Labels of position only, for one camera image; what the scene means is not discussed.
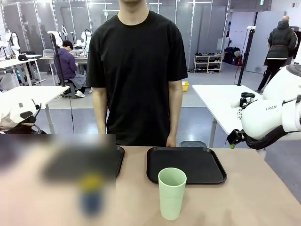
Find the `black t-shirt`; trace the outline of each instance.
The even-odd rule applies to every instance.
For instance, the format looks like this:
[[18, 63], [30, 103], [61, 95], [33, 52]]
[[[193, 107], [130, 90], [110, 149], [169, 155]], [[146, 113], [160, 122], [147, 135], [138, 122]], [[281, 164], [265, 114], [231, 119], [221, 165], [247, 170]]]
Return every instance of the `black t-shirt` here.
[[181, 33], [152, 11], [138, 25], [114, 16], [93, 34], [87, 86], [106, 88], [107, 133], [121, 145], [165, 146], [170, 131], [168, 82], [187, 78]]

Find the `green object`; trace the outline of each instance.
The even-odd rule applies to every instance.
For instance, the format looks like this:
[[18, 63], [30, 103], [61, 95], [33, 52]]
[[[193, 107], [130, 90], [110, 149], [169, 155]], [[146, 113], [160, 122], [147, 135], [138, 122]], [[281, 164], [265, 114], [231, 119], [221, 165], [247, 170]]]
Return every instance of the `green object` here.
[[166, 220], [176, 220], [181, 212], [187, 177], [177, 168], [165, 168], [158, 174], [160, 210]]

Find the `shoe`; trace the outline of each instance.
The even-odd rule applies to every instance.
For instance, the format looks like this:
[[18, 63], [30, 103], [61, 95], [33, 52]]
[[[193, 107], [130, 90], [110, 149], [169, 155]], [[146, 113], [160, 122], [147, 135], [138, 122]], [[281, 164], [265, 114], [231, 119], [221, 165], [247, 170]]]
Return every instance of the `shoe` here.
[[261, 94], [261, 93], [263, 93], [263, 91], [262, 91], [262, 90], [258, 90], [258, 89], [257, 89], [257, 90], [255, 90], [255, 92], [256, 92], [256, 93], [260, 93], [260, 94]]
[[75, 94], [76, 96], [78, 96], [78, 97], [80, 97], [80, 98], [83, 98], [83, 97], [85, 97], [86, 95], [85, 94], [83, 94], [82, 92], [80, 92], [79, 90], [77, 90], [77, 92], [76, 92], [76, 94]]

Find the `hand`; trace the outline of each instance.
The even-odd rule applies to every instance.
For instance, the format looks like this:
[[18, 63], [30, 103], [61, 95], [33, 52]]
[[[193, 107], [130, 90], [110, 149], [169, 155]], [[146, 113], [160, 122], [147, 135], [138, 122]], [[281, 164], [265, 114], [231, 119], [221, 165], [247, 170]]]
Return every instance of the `hand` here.
[[166, 147], [177, 147], [177, 136], [176, 135], [169, 134], [167, 141], [166, 141]]

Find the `person in black puffer jacket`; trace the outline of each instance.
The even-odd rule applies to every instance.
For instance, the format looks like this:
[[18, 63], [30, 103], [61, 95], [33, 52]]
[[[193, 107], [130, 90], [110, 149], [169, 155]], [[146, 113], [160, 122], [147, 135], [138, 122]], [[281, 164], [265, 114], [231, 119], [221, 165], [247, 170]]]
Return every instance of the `person in black puffer jacket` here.
[[289, 16], [284, 16], [282, 21], [279, 21], [278, 27], [269, 35], [268, 68], [257, 89], [259, 93], [262, 93], [262, 88], [265, 86], [268, 78], [270, 77], [269, 81], [271, 81], [280, 70], [280, 67], [286, 63], [289, 52], [293, 51], [298, 45], [297, 35], [289, 27], [289, 20]]

